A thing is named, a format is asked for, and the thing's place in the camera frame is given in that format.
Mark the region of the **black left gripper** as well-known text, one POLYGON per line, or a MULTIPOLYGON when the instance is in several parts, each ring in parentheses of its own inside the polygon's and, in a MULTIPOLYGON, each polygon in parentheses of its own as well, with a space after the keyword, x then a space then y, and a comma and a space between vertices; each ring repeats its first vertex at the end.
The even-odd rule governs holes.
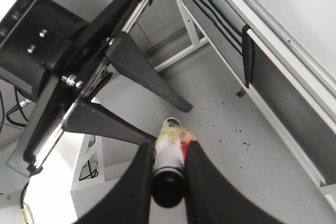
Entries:
POLYGON ((35 102, 7 165, 25 177, 42 165, 63 132, 141 145, 156 137, 92 98, 117 72, 182 112, 193 106, 145 58, 127 28, 152 0, 114 0, 87 23, 52 0, 36 0, 5 40, 5 80, 35 102))

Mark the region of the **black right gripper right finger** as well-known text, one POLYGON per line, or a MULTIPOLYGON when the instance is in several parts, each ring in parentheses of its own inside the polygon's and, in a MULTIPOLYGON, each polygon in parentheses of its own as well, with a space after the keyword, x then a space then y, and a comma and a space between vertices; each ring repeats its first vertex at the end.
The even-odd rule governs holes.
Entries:
POLYGON ((188 223, 281 223, 242 195, 191 141, 184 166, 188 223))

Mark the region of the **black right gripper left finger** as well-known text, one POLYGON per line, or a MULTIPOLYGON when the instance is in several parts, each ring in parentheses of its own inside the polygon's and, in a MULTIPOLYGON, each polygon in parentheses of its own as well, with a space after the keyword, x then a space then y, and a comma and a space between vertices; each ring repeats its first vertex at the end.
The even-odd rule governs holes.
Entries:
POLYGON ((152 146, 144 143, 116 185, 77 223, 148 223, 152 167, 152 146))

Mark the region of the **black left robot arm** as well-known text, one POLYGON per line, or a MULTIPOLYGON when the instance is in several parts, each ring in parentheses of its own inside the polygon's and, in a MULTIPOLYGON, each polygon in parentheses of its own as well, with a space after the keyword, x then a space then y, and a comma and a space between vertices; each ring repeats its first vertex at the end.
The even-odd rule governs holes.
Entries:
POLYGON ((64 132, 143 144, 155 137, 92 101, 117 72, 182 112, 176 93, 129 32, 153 0, 113 0, 87 22, 53 0, 17 0, 1 20, 1 79, 35 103, 7 161, 25 177, 41 172, 64 132))

